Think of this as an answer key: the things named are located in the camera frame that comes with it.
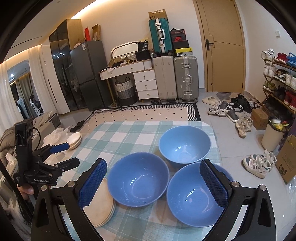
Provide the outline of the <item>person's left hand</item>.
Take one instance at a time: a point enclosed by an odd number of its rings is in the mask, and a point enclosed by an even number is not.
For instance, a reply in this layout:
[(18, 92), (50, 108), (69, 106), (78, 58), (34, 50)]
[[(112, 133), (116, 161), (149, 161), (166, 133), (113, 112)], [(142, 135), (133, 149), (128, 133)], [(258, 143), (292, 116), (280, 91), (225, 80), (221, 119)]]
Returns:
[(28, 200), (30, 195), (34, 194), (34, 189), (29, 184), (24, 184), (23, 186), (18, 186), (18, 189), (23, 197), (23, 199)]

